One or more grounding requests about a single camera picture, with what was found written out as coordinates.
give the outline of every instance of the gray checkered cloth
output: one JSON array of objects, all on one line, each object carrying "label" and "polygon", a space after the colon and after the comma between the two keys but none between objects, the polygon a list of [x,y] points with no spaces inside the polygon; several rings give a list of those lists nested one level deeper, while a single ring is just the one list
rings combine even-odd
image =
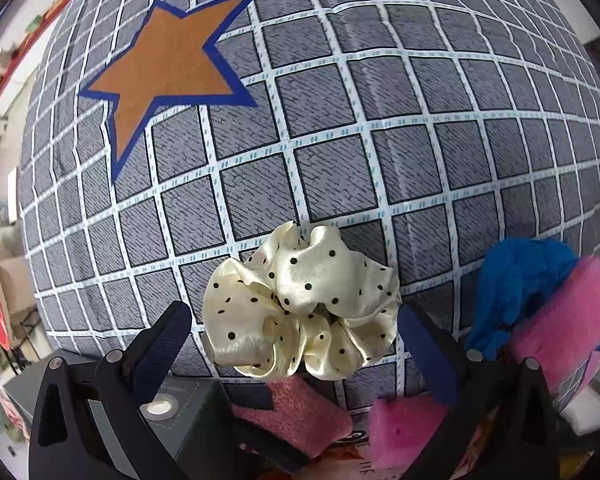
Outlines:
[{"label": "gray checkered cloth", "polygon": [[[258,107],[159,110],[110,186],[110,106],[76,92],[152,1],[73,0],[38,70],[20,206],[59,347],[126,348],[180,298],[194,325],[173,373],[240,389],[204,353],[202,294],[289,219],[397,267],[461,340],[497,240],[600,256],[600,80],[552,0],[256,0],[217,45]],[[400,338],[345,381],[309,380],[362,425],[378,395],[423,388]]]}]

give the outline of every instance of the polka dot scrunchie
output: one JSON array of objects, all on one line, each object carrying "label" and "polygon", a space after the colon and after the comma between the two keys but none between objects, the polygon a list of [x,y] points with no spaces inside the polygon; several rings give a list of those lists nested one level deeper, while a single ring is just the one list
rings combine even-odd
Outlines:
[{"label": "polka dot scrunchie", "polygon": [[248,377],[289,377],[304,359],[315,377],[344,379],[394,341],[398,289],[395,269],[347,249],[337,228],[318,226],[307,243],[287,222],[247,262],[229,258],[211,275],[203,343]]}]

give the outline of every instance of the satin fabric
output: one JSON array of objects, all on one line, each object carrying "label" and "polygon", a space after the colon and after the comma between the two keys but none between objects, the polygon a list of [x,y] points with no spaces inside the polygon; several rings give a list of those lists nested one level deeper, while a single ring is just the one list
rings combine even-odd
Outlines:
[{"label": "satin fabric", "polygon": [[203,298],[203,343],[216,364],[261,380],[289,377],[304,359],[322,380],[375,364],[397,334],[397,273],[350,251],[332,226],[309,243],[287,222],[242,263],[223,261]]}]

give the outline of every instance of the orange star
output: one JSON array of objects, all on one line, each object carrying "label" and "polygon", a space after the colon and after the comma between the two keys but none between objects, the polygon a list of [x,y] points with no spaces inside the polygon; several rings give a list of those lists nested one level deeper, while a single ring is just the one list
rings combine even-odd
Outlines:
[{"label": "orange star", "polygon": [[112,181],[159,106],[256,106],[214,46],[250,1],[213,0],[189,12],[154,1],[129,48],[80,91],[113,102]]}]

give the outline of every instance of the blue border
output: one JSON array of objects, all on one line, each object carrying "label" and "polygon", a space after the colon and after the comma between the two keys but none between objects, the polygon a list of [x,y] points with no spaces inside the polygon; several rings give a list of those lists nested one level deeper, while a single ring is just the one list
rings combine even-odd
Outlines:
[{"label": "blue border", "polygon": [[233,91],[232,94],[229,95],[203,95],[203,96],[191,96],[191,95],[160,95],[155,96],[149,104],[142,120],[138,124],[138,127],[133,132],[131,140],[129,140],[128,146],[125,148],[125,151],[120,156],[118,160],[116,153],[117,149],[117,136],[116,136],[116,125],[114,121],[116,110],[118,109],[118,104],[120,102],[120,94],[115,94],[112,92],[103,92],[91,90],[90,87],[94,84],[115,62],[121,59],[124,55],[128,54],[135,46],[140,33],[144,29],[144,26],[151,19],[152,13],[154,9],[159,8],[170,12],[174,16],[183,19],[187,16],[195,14],[199,10],[206,9],[207,7],[212,7],[214,5],[220,4],[227,0],[211,0],[201,6],[195,7],[189,11],[184,11],[178,9],[177,7],[170,6],[169,4],[161,1],[154,0],[149,7],[149,11],[147,12],[144,20],[142,21],[142,25],[140,29],[136,32],[133,39],[131,40],[131,44],[126,50],[123,50],[120,54],[118,54],[114,59],[110,61],[100,72],[98,72],[88,83],[87,85],[78,92],[79,96],[88,97],[92,99],[104,99],[107,101],[113,102],[113,110],[110,111],[108,122],[109,122],[109,143],[111,146],[111,183],[113,184],[117,179],[122,167],[125,165],[128,156],[131,153],[131,150],[138,142],[138,139],[142,132],[144,131],[145,126],[154,116],[155,111],[161,106],[174,106],[174,105],[235,105],[235,106],[249,106],[256,107],[257,104],[253,100],[253,97],[249,94],[249,91],[244,87],[237,73],[235,73],[234,69],[232,69],[229,64],[226,62],[224,57],[218,52],[218,49],[215,46],[216,41],[220,37],[222,33],[226,30],[226,28],[232,23],[232,21],[240,14],[249,3],[253,0],[242,0],[234,10],[232,10],[227,17],[222,20],[222,23],[218,26],[218,28],[209,36],[208,40],[205,41],[202,46],[202,50],[209,56],[211,62],[218,69],[218,72],[221,73],[224,80],[229,85],[229,88]]}]

